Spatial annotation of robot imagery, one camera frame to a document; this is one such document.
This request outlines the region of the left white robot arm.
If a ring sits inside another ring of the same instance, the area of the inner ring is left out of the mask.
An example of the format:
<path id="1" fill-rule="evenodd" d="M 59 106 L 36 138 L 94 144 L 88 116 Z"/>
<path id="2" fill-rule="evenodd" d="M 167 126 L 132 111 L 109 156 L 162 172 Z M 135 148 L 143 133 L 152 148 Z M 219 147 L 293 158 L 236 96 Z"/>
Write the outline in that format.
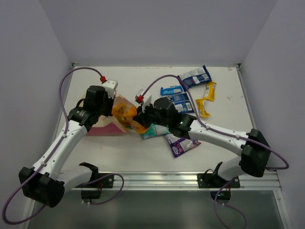
<path id="1" fill-rule="evenodd" d="M 71 189 L 98 184 L 98 168 L 80 163 L 70 172 L 61 169 L 71 152 L 95 125 L 100 116 L 110 116 L 116 95 L 117 83 L 107 81 L 101 86 L 90 86 L 77 105 L 69 112 L 61 134 L 47 152 L 31 167 L 19 172 L 24 196 L 50 208 L 61 201 Z"/>

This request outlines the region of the orange snack packet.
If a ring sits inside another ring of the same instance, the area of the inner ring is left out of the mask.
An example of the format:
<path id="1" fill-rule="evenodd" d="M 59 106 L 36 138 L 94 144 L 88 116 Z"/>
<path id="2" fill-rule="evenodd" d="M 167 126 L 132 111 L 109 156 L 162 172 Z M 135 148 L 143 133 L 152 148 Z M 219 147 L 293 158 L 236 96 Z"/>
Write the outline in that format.
<path id="1" fill-rule="evenodd" d="M 138 134 L 144 134 L 147 128 L 134 121 L 137 115 L 137 108 L 134 105 L 120 103 L 112 109 L 112 115 L 127 129 L 132 129 Z"/>

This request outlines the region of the dark blue chips bag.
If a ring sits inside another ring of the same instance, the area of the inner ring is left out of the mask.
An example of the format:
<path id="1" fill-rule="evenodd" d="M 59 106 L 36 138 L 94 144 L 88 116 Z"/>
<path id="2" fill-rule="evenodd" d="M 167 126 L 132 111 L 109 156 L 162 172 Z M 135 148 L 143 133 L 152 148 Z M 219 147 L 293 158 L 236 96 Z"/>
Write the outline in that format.
<path id="1" fill-rule="evenodd" d="M 174 104 L 174 107 L 178 113 L 190 114 L 194 112 L 187 93 L 169 95 L 167 98 Z"/>

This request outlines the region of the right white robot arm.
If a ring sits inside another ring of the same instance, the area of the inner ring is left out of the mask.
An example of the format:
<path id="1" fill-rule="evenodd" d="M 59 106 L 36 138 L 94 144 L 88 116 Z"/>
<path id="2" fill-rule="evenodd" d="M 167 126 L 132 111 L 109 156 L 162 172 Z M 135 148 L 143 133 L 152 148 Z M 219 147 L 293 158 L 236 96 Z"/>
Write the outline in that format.
<path id="1" fill-rule="evenodd" d="M 234 153 L 235 158 L 219 162 L 208 179 L 217 187 L 224 187 L 229 180 L 243 174 L 264 175 L 270 150 L 266 139 L 256 129 L 247 133 L 201 123 L 193 115 L 179 113 L 166 98 L 140 105 L 133 119 L 144 127 L 152 124 L 165 126 L 176 137 L 204 141 Z"/>

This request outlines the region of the yellow snack bar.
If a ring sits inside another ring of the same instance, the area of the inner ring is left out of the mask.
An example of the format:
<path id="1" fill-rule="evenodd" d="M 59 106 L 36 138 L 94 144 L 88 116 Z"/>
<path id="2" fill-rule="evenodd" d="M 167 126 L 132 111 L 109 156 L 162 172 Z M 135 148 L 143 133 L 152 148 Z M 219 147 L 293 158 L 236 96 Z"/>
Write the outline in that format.
<path id="1" fill-rule="evenodd" d="M 205 109 L 205 102 L 207 101 L 205 98 L 202 99 L 196 99 L 196 104 L 197 104 L 197 108 L 198 108 L 198 112 L 200 117 L 202 118 L 208 118 L 210 116 L 210 114 L 206 111 Z"/>
<path id="2" fill-rule="evenodd" d="M 205 87 L 205 92 L 203 98 L 208 101 L 214 101 L 215 100 L 215 88 L 217 83 L 215 82 L 208 82 Z"/>

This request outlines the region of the pink and cream paper bag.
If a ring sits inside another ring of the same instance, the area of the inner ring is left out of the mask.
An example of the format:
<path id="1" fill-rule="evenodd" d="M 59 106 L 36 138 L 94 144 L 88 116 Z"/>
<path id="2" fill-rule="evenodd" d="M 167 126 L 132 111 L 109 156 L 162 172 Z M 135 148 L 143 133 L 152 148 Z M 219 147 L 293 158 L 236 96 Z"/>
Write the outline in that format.
<path id="1" fill-rule="evenodd" d="M 119 121 L 115 116 L 100 116 L 98 122 L 92 126 L 87 136 L 122 135 L 131 130 L 128 122 Z"/>

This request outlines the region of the blue sweet chilli crisps bag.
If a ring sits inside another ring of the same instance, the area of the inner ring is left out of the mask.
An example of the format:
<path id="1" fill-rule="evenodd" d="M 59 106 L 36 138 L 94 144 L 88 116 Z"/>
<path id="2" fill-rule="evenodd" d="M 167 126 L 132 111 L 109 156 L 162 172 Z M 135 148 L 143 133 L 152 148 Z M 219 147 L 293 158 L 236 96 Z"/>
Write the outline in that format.
<path id="1" fill-rule="evenodd" d="M 212 81 L 211 75 L 205 65 L 198 67 L 192 71 L 180 74 L 178 76 L 186 85 L 187 89 L 203 85 Z"/>

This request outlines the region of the light blue snack packet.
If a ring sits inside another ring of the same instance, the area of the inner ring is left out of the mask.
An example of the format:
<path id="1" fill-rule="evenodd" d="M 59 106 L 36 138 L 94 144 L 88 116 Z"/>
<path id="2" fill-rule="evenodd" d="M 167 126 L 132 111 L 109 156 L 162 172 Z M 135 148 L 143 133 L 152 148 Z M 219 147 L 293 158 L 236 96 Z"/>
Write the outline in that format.
<path id="1" fill-rule="evenodd" d="M 183 88 L 179 85 L 171 86 L 171 87 L 161 87 L 160 89 L 160 95 L 161 96 L 167 96 L 167 95 L 174 95 L 184 92 Z"/>

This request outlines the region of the teal mint candy packet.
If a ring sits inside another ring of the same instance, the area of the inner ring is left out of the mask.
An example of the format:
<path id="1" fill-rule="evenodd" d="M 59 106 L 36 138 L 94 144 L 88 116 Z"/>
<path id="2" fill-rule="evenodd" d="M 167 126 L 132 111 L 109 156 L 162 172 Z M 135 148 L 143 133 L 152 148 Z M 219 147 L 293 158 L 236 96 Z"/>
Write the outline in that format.
<path id="1" fill-rule="evenodd" d="M 170 131 L 167 127 L 161 125 L 151 124 L 151 126 L 146 130 L 145 133 L 140 134 L 142 139 L 148 139 L 158 136 L 165 136 L 169 134 Z"/>

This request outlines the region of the purple blue snack packet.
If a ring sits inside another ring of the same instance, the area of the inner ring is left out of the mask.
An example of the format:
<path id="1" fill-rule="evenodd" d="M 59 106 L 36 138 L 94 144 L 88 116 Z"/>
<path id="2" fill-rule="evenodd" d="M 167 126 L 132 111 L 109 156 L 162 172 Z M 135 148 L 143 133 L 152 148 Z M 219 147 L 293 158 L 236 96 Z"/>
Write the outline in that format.
<path id="1" fill-rule="evenodd" d="M 174 158 L 183 155 L 187 151 L 192 150 L 201 144 L 198 140 L 179 138 L 173 134 L 167 134 L 164 137 L 169 144 Z"/>

